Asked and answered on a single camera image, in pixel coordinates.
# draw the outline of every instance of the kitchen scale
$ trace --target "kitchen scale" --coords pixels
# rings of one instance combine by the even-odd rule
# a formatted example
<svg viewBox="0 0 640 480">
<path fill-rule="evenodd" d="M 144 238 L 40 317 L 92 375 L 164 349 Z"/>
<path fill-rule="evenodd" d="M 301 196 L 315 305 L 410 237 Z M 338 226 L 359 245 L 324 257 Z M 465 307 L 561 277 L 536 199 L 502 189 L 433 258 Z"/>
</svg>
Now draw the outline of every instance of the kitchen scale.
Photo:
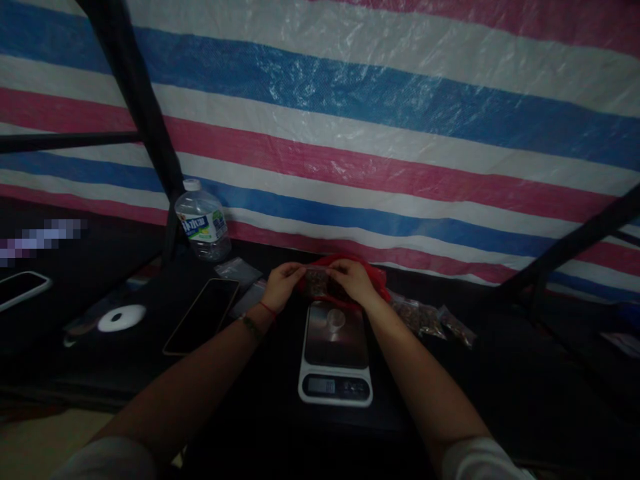
<svg viewBox="0 0 640 480">
<path fill-rule="evenodd" d="M 361 312 L 324 301 L 309 306 L 298 395 L 306 403 L 370 406 L 373 388 Z"/>
</svg>

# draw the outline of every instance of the floor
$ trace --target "floor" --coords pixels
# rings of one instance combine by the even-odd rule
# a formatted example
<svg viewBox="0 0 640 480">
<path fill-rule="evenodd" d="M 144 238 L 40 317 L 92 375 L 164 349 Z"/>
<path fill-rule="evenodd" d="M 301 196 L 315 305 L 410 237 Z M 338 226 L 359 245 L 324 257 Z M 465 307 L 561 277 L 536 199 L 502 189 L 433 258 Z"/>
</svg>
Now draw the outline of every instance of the floor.
<svg viewBox="0 0 640 480">
<path fill-rule="evenodd" d="M 48 479 L 111 418 L 108 413 L 72 409 L 0 425 L 0 478 Z"/>
</svg>

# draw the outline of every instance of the striped tarp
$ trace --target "striped tarp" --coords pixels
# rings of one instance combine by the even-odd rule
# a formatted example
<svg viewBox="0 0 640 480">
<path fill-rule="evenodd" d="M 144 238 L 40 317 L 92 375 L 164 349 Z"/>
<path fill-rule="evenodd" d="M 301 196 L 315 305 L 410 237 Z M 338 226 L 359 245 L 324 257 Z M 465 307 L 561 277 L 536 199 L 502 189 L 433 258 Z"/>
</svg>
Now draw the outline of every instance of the striped tarp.
<svg viewBox="0 0 640 480">
<path fill-rule="evenodd" d="M 74 1 L 0 5 L 2 133 L 134 128 Z M 633 3 L 128 5 L 183 172 L 234 238 L 496 285 L 640 183 Z M 0 195 L 168 208 L 140 145 L 3 155 Z M 638 275 L 640 249 L 607 238 L 550 288 L 629 301 Z"/>
</svg>

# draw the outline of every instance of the white sleeve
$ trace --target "white sleeve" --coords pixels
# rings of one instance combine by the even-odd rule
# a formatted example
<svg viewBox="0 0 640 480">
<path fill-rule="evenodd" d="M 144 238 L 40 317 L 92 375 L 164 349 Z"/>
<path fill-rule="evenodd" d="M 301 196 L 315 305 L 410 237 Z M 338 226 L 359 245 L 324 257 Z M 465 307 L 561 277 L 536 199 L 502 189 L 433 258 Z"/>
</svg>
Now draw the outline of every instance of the white sleeve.
<svg viewBox="0 0 640 480">
<path fill-rule="evenodd" d="M 516 467 L 494 440 L 476 438 L 456 443 L 445 453 L 443 480 L 522 480 Z"/>
<path fill-rule="evenodd" d="M 124 437 L 107 437 L 72 456 L 51 480 L 153 480 L 155 476 L 146 448 Z"/>
</svg>

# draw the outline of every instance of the plastic bottle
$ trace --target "plastic bottle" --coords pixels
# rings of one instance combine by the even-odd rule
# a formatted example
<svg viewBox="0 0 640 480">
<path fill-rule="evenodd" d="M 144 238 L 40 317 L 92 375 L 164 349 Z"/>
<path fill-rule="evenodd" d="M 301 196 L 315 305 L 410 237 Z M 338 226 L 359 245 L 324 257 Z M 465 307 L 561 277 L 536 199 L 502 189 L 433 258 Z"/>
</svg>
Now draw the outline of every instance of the plastic bottle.
<svg viewBox="0 0 640 480">
<path fill-rule="evenodd" d="M 175 212 L 182 222 L 191 248 L 201 260 L 218 262 L 231 250 L 222 204 L 202 190 L 198 179 L 183 182 L 186 192 L 175 202 Z"/>
</svg>

